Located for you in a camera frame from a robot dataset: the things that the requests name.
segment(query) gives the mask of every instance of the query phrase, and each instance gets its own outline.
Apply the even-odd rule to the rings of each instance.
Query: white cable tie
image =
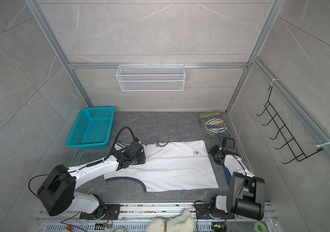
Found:
[[[271,84],[270,84],[270,85],[272,85],[272,84],[273,84],[273,82],[274,82],[275,80],[279,80],[279,79],[272,79],[272,82],[271,82]]]
[[[330,142],[325,142],[325,143],[323,143],[323,144],[317,144],[317,145],[315,145],[316,147],[322,147],[322,146],[324,146],[324,145],[328,145],[328,144],[330,144]]]

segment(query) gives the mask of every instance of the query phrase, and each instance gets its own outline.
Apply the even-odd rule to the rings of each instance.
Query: aluminum rail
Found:
[[[227,63],[192,63],[192,62],[155,62],[155,63],[69,63],[70,69],[116,69],[119,65],[184,65],[185,68],[246,68],[247,63],[244,62],[227,62]]]
[[[38,3],[36,0],[25,0],[28,8],[32,12],[33,16],[35,17],[37,23],[39,24],[42,32],[45,34],[46,38],[48,39],[51,47],[53,48],[54,52],[56,53],[56,56],[61,61],[63,67],[65,68],[66,72],[70,76],[73,84],[76,86],[77,90],[79,91],[81,97],[83,98],[84,102],[88,107],[93,107],[93,104],[91,103],[87,93],[85,92],[84,86],[80,83],[79,79],[77,78],[77,75],[71,68],[68,67],[68,60],[65,55],[65,53],[62,50],[62,47],[59,45],[58,41],[56,40],[56,37],[53,34],[53,31],[51,30],[44,14],[42,13]]]
[[[253,64],[256,68],[267,78],[269,82],[272,79],[278,79],[276,75],[264,64],[264,62],[257,56],[253,57]],[[281,96],[281,98],[292,109],[294,114],[299,118],[303,125],[308,129],[312,136],[319,144],[330,142],[330,134],[325,128],[309,113],[304,105],[288,90],[288,88],[280,80],[272,83],[272,86]],[[322,147],[325,152],[330,156],[330,144]]]
[[[264,45],[265,40],[268,37],[269,32],[271,31],[271,29],[273,27],[274,22],[277,19],[277,16],[279,15],[279,13],[281,11],[281,8],[282,8],[284,2],[285,2],[285,0],[275,0],[272,3],[271,10],[269,11],[269,14],[264,22],[263,28],[260,31],[258,39],[257,39],[255,46],[252,49],[252,52],[248,59],[248,64],[251,64],[252,58],[259,54],[261,48]],[[229,100],[228,106],[225,109],[227,114],[231,113],[231,110],[232,110],[234,104],[236,103],[236,100],[242,90],[242,87],[244,86],[246,79],[249,76],[250,70],[251,70],[251,65],[248,65],[247,69],[242,72],[241,77],[238,80],[237,86],[236,86],[235,90],[233,91],[232,97]]]

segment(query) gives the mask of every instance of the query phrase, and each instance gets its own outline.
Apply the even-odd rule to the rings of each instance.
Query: black metal hanger rack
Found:
[[[322,151],[323,148],[319,148],[319,149],[317,149],[313,154],[306,155],[306,154],[304,153],[304,151],[302,150],[302,148],[299,146],[298,142],[296,141],[296,139],[295,139],[294,136],[292,135],[291,131],[288,129],[288,127],[286,126],[286,124],[283,122],[282,118],[281,118],[280,115],[277,113],[277,111],[274,109],[273,105],[269,102],[269,98],[271,97],[271,93],[272,93],[272,86],[269,86],[268,91],[270,91],[270,92],[269,92],[269,97],[268,97],[268,100],[267,100],[266,104],[264,105],[264,110],[263,110],[263,112],[262,112],[261,114],[259,114],[259,115],[257,114],[257,116],[261,116],[265,111],[268,112],[269,116],[271,117],[271,120],[270,120],[267,124],[265,124],[265,125],[262,124],[262,125],[263,125],[263,126],[267,126],[270,122],[273,121],[274,124],[276,125],[276,127],[279,129],[278,132],[277,132],[277,134],[276,134],[276,136],[275,136],[274,138],[270,138],[270,139],[275,140],[275,139],[277,138],[278,134],[281,133],[283,139],[284,139],[285,142],[286,142],[286,143],[285,143],[284,145],[282,145],[280,148],[274,148],[274,149],[279,150],[279,149],[283,148],[285,145],[287,145],[287,146],[289,147],[291,153],[294,155],[294,158],[293,158],[292,160],[290,160],[290,161],[288,161],[288,162],[286,162],[286,163],[283,163],[283,162],[281,162],[281,163],[283,163],[283,164],[285,165],[285,164],[290,163],[290,162],[293,161],[293,160],[296,160],[296,161],[300,162],[300,161],[302,161],[302,160],[304,160],[304,159],[307,159],[307,158],[311,157],[312,155],[314,155],[314,154],[316,154],[316,153]],[[269,112],[269,110],[267,109],[269,106],[271,106],[272,109],[274,110],[274,115],[273,115],[273,116],[272,116],[272,114]],[[277,117],[279,118],[279,120],[281,120],[281,122],[282,122],[282,124],[283,124],[283,126],[282,126],[281,128],[278,126],[277,122],[276,122],[275,119],[274,119],[274,118],[277,118]],[[284,128],[286,128],[287,131],[290,133],[290,135],[291,135],[291,139],[290,139],[290,140],[288,140],[288,139],[283,135],[283,133],[282,133],[281,130],[284,129]],[[289,144],[289,142],[291,142],[291,141],[294,141],[294,142],[296,143],[296,145],[299,147],[299,149],[300,149],[300,151],[301,151],[301,154],[300,154],[300,155],[295,155],[294,151],[292,150],[292,148],[291,148],[291,146],[290,146],[290,144]]]

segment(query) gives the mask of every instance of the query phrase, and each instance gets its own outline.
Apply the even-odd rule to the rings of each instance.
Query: navy trim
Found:
[[[223,165],[223,169],[224,169],[225,178],[227,179],[227,183],[228,183],[228,187],[229,187],[229,185],[231,184],[232,176],[226,166]]]
[[[138,179],[135,179],[135,178],[132,178],[132,177],[112,177],[112,178],[105,179],[106,182],[111,181],[111,180],[132,180],[132,181],[135,181],[135,182],[139,183],[143,187],[143,192],[145,192],[145,193],[147,192],[147,188],[144,185],[144,183],[141,182]]]

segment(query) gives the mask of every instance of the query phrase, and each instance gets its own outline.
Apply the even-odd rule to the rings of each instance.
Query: stuffed animal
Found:
[[[167,222],[162,218],[154,218],[148,225],[146,232],[193,232],[195,221],[189,210],[183,211],[181,216],[172,218]]]

